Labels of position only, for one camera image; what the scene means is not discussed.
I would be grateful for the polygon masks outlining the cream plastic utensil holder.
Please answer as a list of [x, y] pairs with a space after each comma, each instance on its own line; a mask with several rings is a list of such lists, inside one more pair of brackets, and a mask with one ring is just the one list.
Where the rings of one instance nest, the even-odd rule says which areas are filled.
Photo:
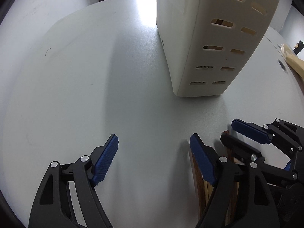
[[157, 0], [157, 28], [179, 97], [225, 92], [262, 40], [279, 0]]

